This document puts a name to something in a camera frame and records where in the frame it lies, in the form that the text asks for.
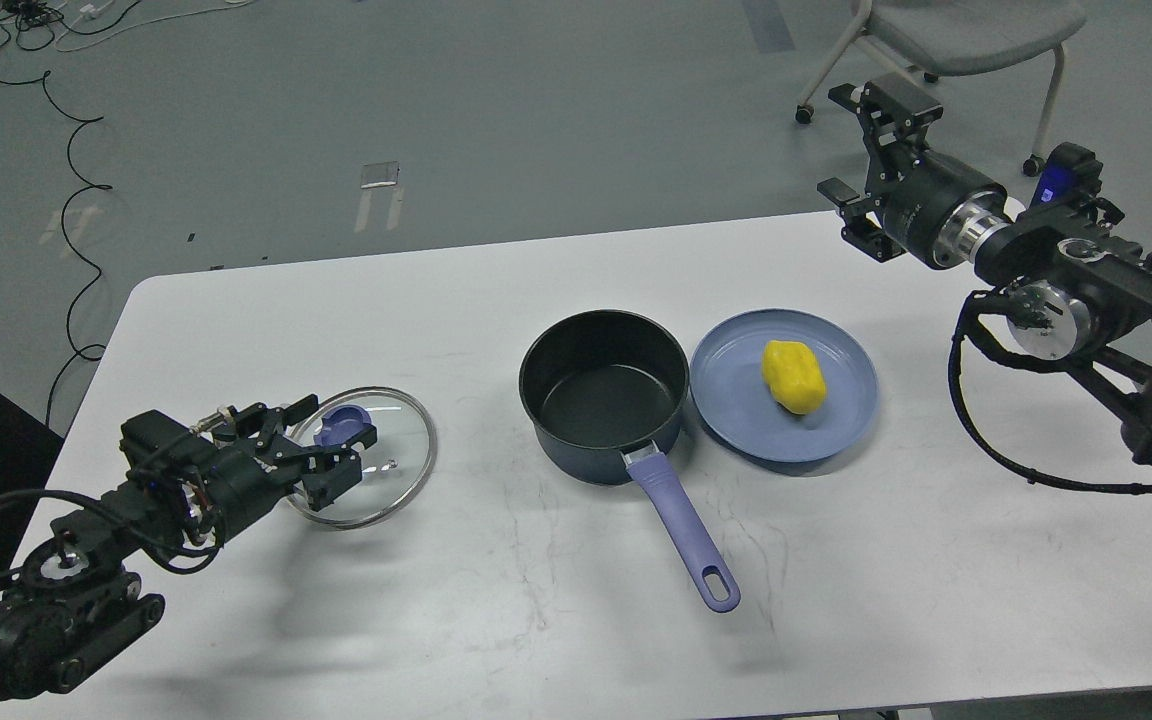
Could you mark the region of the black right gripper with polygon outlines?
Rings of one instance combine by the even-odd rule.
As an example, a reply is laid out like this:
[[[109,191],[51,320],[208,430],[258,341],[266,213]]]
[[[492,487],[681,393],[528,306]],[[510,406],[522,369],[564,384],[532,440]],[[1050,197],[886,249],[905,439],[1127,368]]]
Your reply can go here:
[[[844,222],[841,237],[878,263],[905,252],[931,270],[977,262],[983,247],[1009,228],[1005,187],[952,156],[929,149],[929,128],[943,105],[905,78],[829,88],[828,100],[861,124],[870,156],[867,196],[842,179],[817,192]]]

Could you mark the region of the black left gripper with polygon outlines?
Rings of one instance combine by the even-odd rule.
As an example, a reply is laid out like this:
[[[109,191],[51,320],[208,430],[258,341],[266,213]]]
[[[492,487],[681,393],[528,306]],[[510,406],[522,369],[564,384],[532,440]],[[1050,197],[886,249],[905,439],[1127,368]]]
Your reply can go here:
[[[319,407],[306,395],[287,406],[220,407],[207,420],[212,442],[227,446],[198,450],[212,528],[247,530],[289,495],[303,510],[323,511],[361,483],[361,452],[378,441],[374,424],[323,424],[310,446],[276,441]]]

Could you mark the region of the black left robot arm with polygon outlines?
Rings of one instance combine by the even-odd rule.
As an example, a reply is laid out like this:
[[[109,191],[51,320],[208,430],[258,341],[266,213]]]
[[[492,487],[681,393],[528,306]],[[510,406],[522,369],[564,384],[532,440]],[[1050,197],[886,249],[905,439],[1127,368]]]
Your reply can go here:
[[[195,574],[285,498],[321,510],[356,487],[378,429],[349,410],[310,445],[294,442],[287,429],[319,406],[310,395],[287,407],[221,407],[192,425],[151,410],[122,425],[129,468],[105,495],[0,495],[0,515],[38,498],[73,506],[18,568],[0,571],[0,702],[70,692],[160,623],[165,598],[142,591],[128,558]]]

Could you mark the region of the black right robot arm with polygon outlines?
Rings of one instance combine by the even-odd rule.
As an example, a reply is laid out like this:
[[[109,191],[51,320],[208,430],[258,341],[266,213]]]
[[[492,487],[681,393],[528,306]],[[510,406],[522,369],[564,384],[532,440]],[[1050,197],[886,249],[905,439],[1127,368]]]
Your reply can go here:
[[[858,119],[867,182],[824,179],[841,236],[886,263],[908,253],[931,270],[969,264],[986,287],[969,293],[948,355],[952,406],[982,450],[1038,486],[1152,495],[1152,484],[1079,482],[1006,457],[970,418],[963,343],[992,363],[1068,376],[1120,420],[1135,464],[1152,468],[1152,252],[1117,237],[1123,211],[1102,197],[1102,162],[1078,143],[1051,152],[1028,209],[1007,215],[1005,187],[929,146],[942,106],[897,73],[838,85],[829,100]]]

